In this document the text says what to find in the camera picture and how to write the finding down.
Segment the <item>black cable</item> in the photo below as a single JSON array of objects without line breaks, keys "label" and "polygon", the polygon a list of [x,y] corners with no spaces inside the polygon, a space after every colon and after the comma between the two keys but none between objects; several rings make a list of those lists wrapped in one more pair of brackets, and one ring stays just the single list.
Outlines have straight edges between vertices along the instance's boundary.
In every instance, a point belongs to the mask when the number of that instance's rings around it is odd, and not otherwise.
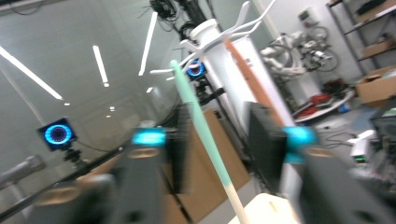
[{"label": "black cable", "polygon": [[170,0],[150,0],[149,4],[165,21],[175,21],[179,16],[175,5]]},{"label": "black cable", "polygon": [[14,13],[22,16],[30,16],[37,13],[37,11],[44,6],[45,1],[46,0],[41,0],[40,4],[38,4],[38,6],[35,9],[33,9],[33,11],[28,13],[21,13],[17,9],[15,9],[14,6],[12,6],[12,2],[13,2],[12,0],[8,0],[8,5],[9,5],[9,9],[11,9],[11,11],[13,11]]},{"label": "black cable", "polygon": [[84,146],[84,147],[87,147],[87,148],[92,149],[92,150],[95,150],[95,151],[110,152],[110,150],[103,150],[103,149],[96,148],[96,147],[90,147],[88,144],[82,143],[82,142],[80,142],[80,141],[76,141],[76,142],[79,143],[80,145]]},{"label": "black cable", "polygon": [[180,35],[180,41],[190,39],[189,31],[193,30],[195,27],[196,24],[191,21],[186,21],[182,26],[180,26],[180,29],[178,30],[178,34]]},{"label": "black cable", "polygon": [[[213,9],[212,0],[206,0],[206,3],[210,9],[210,14],[212,14],[212,18],[215,19],[216,21],[218,21],[218,18],[216,17],[216,14],[215,14],[215,10]],[[219,24],[219,21],[218,21],[218,27],[219,27],[219,30],[222,32],[223,29],[222,29],[221,25]]]},{"label": "black cable", "polygon": [[[171,32],[172,30],[173,30],[173,27],[171,26],[171,25],[169,25],[168,23],[167,23],[167,21],[164,21],[164,20],[162,20],[162,19],[158,19],[158,23],[160,24],[160,27],[161,27],[161,29],[163,30],[163,31],[165,31],[165,32]],[[166,30],[164,27],[163,27],[163,23],[165,23],[168,27],[169,27],[169,30]]]},{"label": "black cable", "polygon": [[341,135],[341,134],[349,134],[352,138],[358,138],[358,136],[356,134],[354,134],[354,133],[342,132],[342,133],[336,133],[336,134],[330,135],[330,136],[326,137],[325,140],[326,141],[340,141],[340,140],[335,140],[335,139],[331,139],[331,138],[333,138],[335,136],[338,136],[338,135]]},{"label": "black cable", "polygon": [[140,17],[142,17],[143,15],[146,14],[146,12],[149,11],[149,7],[142,7],[142,8],[145,8],[146,10],[145,10],[144,12],[142,12],[142,14],[140,14],[140,15],[137,17],[138,19],[140,19]]},{"label": "black cable", "polygon": [[352,144],[350,144],[350,143],[345,143],[345,142],[338,142],[338,143],[331,143],[331,144],[328,144],[328,145],[325,145],[324,147],[326,147],[326,148],[336,148],[336,147],[339,147],[339,146],[348,146],[348,147],[352,147],[353,145]]}]

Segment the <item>cardboard box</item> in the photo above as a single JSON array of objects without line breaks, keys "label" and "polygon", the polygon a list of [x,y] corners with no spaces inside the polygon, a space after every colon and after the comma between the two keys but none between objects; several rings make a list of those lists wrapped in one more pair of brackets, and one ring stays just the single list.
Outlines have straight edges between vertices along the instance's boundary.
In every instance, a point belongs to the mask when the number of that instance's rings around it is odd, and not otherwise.
[{"label": "cardboard box", "polygon": [[371,9],[370,11],[358,16],[358,18],[356,20],[358,22],[368,21],[371,18],[374,18],[376,16],[376,14],[378,14],[384,10],[387,10],[390,7],[394,7],[394,6],[396,6],[396,0],[387,0],[383,4],[379,5],[378,7],[375,7],[373,9]]},{"label": "cardboard box", "polygon": [[387,49],[391,49],[395,46],[395,40],[393,37],[386,39],[384,42],[379,44],[373,44],[363,50],[364,57],[370,57],[377,53],[383,52]]},{"label": "cardboard box", "polygon": [[371,71],[356,86],[361,101],[370,106],[381,106],[396,93],[396,77],[382,77],[396,69],[396,65]]}]

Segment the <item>cable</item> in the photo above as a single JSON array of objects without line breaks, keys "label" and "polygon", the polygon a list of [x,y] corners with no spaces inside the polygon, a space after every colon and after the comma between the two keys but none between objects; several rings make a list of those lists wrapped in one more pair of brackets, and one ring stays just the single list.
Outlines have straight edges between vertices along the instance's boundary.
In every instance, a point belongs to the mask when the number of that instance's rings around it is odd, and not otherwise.
[{"label": "cable", "polygon": [[328,129],[326,129],[326,128],[316,128],[316,130],[317,130],[317,133],[318,134],[325,134],[325,133],[340,133],[341,131],[343,131],[345,128],[347,127],[347,123],[345,123],[345,124],[343,124],[343,125],[341,125],[341,126],[339,126],[339,127],[337,127],[337,128],[334,128],[334,129],[337,129],[336,131],[322,131],[322,130],[331,130],[330,128],[328,128]]},{"label": "cable", "polygon": [[[171,32],[172,30],[173,30],[173,27],[171,26],[171,25],[169,25],[168,23],[167,23],[167,21],[164,21],[163,19],[158,19],[160,22],[158,22],[158,24],[160,24],[160,27],[161,27],[161,29],[163,30],[163,31],[165,31],[165,32]],[[163,27],[163,23],[165,23],[168,27],[169,27],[169,30],[166,30],[164,27]]]},{"label": "cable", "polygon": [[[215,10],[213,9],[212,0],[206,0],[206,3],[207,3],[207,6],[210,9],[210,14],[212,14],[213,19],[215,19],[217,21],[218,18],[216,17]],[[219,30],[221,32],[223,32],[223,29],[222,29],[222,27],[221,27],[221,25],[219,23],[218,23],[218,27],[219,27]]]},{"label": "cable", "polygon": [[194,24],[192,21],[186,21],[182,26],[180,26],[180,29],[178,30],[178,34],[180,35],[180,41],[185,40],[185,39],[190,39],[190,32],[196,27],[196,24]]},{"label": "cable", "polygon": [[42,8],[44,6],[44,3],[46,2],[46,0],[41,0],[40,4],[38,4],[38,6],[35,9],[33,9],[33,11],[28,12],[28,13],[19,12],[17,9],[15,9],[14,6],[12,6],[12,2],[13,2],[12,0],[8,0],[9,9],[11,9],[11,11],[13,11],[14,13],[16,13],[18,15],[30,16],[30,15],[37,13],[37,11],[40,10],[40,8]]},{"label": "cable", "polygon": [[175,5],[170,0],[150,0],[149,4],[158,12],[160,18],[165,21],[175,21],[178,18]]},{"label": "cable", "polygon": [[336,134],[330,135],[330,136],[326,137],[325,140],[326,140],[326,141],[340,141],[340,140],[334,140],[334,139],[331,139],[331,138],[333,138],[333,137],[335,137],[335,136],[338,136],[338,135],[341,135],[341,134],[349,134],[349,135],[350,135],[351,137],[353,137],[353,138],[358,138],[358,136],[357,136],[356,134],[354,134],[354,133],[345,133],[345,132],[342,132],[342,133],[336,133]]},{"label": "cable", "polygon": [[353,147],[352,144],[350,144],[350,143],[344,143],[344,142],[331,143],[331,144],[325,145],[324,147],[326,147],[326,148],[336,148],[336,147],[339,147],[339,146]]},{"label": "cable", "polygon": [[80,145],[84,146],[84,147],[87,147],[87,148],[95,150],[95,151],[100,151],[100,152],[110,152],[111,151],[111,150],[103,150],[103,149],[96,148],[96,147],[90,147],[88,144],[82,143],[80,141],[76,141],[76,142],[79,143]]}]

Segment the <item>black panel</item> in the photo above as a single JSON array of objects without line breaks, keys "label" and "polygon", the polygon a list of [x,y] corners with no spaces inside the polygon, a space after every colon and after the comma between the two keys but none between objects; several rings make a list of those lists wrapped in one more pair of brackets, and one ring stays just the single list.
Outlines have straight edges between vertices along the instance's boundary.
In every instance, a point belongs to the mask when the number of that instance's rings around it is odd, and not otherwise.
[{"label": "black panel", "polygon": [[279,192],[283,160],[286,156],[287,135],[277,127],[268,109],[257,103],[250,103],[250,119],[248,128],[248,144],[252,159],[258,172],[272,192]]},{"label": "black panel", "polygon": [[305,170],[300,204],[307,224],[391,224],[384,204],[353,179],[328,149],[304,152]]},{"label": "black panel", "polygon": [[163,163],[163,148],[158,155],[132,158],[131,153],[143,147],[128,147],[114,169],[118,170],[117,199],[113,211],[107,217],[108,224],[162,223],[163,191],[159,166]]}]

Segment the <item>blue ring light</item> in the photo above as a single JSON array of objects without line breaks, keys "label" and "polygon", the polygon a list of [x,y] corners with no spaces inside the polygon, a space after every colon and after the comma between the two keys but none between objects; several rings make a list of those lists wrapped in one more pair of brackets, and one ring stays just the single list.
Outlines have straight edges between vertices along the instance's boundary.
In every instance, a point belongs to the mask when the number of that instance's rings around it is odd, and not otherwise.
[{"label": "blue ring light", "polygon": [[[194,60],[192,61],[191,64],[198,64],[198,60]],[[187,73],[189,74],[189,76],[191,77],[198,77],[200,76],[203,72],[204,72],[205,68],[204,65],[202,63],[199,64],[199,71],[197,73],[194,73],[191,71],[191,69],[187,69]]]},{"label": "blue ring light", "polygon": [[[62,134],[63,136],[54,136],[54,134]],[[45,131],[44,137],[50,144],[62,145],[72,138],[72,131],[65,125],[52,125]]]}]

